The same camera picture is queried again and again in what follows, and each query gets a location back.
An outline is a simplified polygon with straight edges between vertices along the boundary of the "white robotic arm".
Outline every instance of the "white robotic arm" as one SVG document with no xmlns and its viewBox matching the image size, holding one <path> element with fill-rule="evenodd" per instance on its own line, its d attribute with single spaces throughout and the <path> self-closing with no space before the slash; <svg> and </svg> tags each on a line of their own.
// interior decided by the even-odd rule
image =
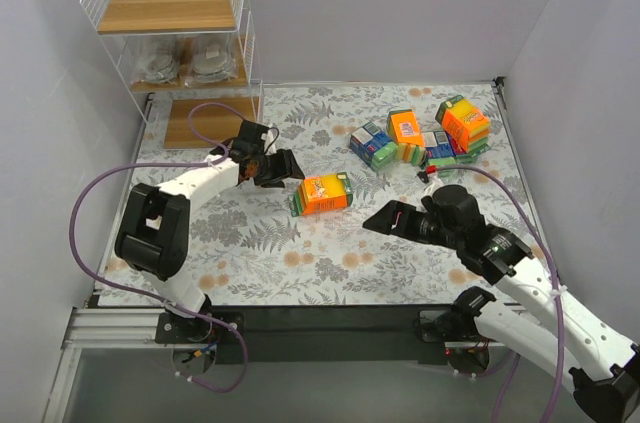
<svg viewBox="0 0 640 423">
<path fill-rule="evenodd" d="M 422 199 L 426 212 L 387 203 L 365 229 L 456 251 L 465 267 L 520 303 L 544 328 L 525 320 L 480 287 L 465 290 L 434 327 L 443 333 L 500 341 L 554 375 L 558 351 L 554 299 L 564 317 L 562 383 L 594 421 L 623 422 L 640 404 L 640 352 L 629 338 L 591 313 L 565 288 L 558 295 L 531 250 L 510 231 L 486 224 L 465 188 L 443 186 Z"/>
<path fill-rule="evenodd" d="M 184 266 L 191 216 L 222 191 L 248 179 L 265 188 L 284 187 L 285 178 L 303 179 L 291 150 L 275 150 L 270 128 L 244 121 L 230 143 L 229 157 L 219 164 L 219 151 L 208 166 L 187 171 L 152 187 L 136 185 L 129 194 L 115 253 L 142 273 L 159 295 L 192 312 L 210 306 Z M 168 306 L 184 318 L 192 318 Z"/>
</svg>

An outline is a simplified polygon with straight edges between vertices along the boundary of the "cable clip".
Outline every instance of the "cable clip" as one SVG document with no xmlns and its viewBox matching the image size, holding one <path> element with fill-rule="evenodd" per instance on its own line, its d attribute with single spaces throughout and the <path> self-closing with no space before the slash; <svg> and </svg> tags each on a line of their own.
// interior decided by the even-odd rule
<svg viewBox="0 0 640 423">
<path fill-rule="evenodd" d="M 160 306 L 162 308 L 164 308 L 165 310 L 176 310 L 177 309 L 176 308 L 176 303 L 174 303 L 173 301 L 171 301 L 169 299 L 163 300 L 160 303 Z"/>
<path fill-rule="evenodd" d="M 562 293 L 564 293 L 565 291 L 567 291 L 566 285 L 560 285 L 557 290 L 551 290 L 549 292 L 549 296 L 551 297 L 551 299 L 556 299 L 557 297 L 561 296 Z"/>
<path fill-rule="evenodd" d="M 207 155 L 207 157 L 204 159 L 204 162 L 209 168 L 216 168 L 216 166 L 218 166 L 218 163 L 216 163 L 217 161 L 220 161 L 220 155 Z"/>
</svg>

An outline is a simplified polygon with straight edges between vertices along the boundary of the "zip tie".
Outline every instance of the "zip tie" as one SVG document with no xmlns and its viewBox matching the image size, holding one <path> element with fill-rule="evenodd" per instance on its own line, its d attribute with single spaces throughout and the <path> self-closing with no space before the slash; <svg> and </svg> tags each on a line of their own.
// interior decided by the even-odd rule
<svg viewBox="0 0 640 423">
<path fill-rule="evenodd" d="M 557 290 L 551 290 L 549 292 L 549 296 L 551 297 L 551 299 L 555 299 L 561 296 L 565 291 L 567 291 L 566 285 L 560 285 Z"/>
<path fill-rule="evenodd" d="M 215 163 L 216 160 L 220 159 L 220 155 L 207 155 L 204 159 L 204 162 L 207 164 L 209 168 L 216 168 L 218 163 Z"/>
</svg>

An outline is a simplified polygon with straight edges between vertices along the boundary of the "blue box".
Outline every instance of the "blue box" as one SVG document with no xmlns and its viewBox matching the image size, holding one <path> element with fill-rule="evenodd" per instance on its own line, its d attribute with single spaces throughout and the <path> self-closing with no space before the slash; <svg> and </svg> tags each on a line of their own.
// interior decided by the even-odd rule
<svg viewBox="0 0 640 423">
<path fill-rule="evenodd" d="M 398 146 L 374 123 L 367 123 L 351 133 L 349 148 L 374 170 L 393 160 Z"/>
<path fill-rule="evenodd" d="M 428 131 L 423 134 L 425 147 L 427 148 L 427 158 L 450 158 L 455 152 L 449 143 L 446 131 Z"/>
</svg>

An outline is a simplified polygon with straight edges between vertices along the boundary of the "patterned table surface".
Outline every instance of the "patterned table surface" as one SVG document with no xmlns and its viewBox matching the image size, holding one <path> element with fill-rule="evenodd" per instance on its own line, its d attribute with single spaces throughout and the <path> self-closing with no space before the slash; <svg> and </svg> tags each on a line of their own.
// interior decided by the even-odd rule
<svg viewBox="0 0 640 423">
<path fill-rule="evenodd" d="M 531 214 L 492 88 L 460 86 L 327 86 L 265 88 L 264 119 L 278 126 L 278 147 L 294 150 L 307 176 L 347 171 L 355 198 L 350 208 L 293 218 L 285 189 L 250 183 L 227 190 L 192 215 L 185 263 L 211 301 L 218 305 L 323 305 L 449 303 L 465 288 L 482 285 L 449 250 L 418 245 L 362 229 L 362 222 L 388 200 L 416 206 L 424 185 L 416 168 L 393 162 L 380 173 L 348 149 L 349 133 L 367 121 L 384 127 L 394 108 L 412 108 L 423 131 L 438 129 L 438 104 L 455 94 L 470 99 L 491 119 L 491 149 L 477 163 L 500 178 Z M 205 150 L 162 148 L 169 101 L 150 110 L 139 162 L 201 161 Z M 132 184 L 158 184 L 180 169 L 139 169 Z M 486 177 L 461 172 L 447 181 L 465 185 L 478 198 L 487 220 L 533 240 L 515 208 Z M 103 274 L 121 284 L 153 291 L 142 276 L 112 256 Z M 96 288 L 101 306 L 153 305 L 145 297 Z M 506 299 L 492 290 L 499 299 Z"/>
</svg>

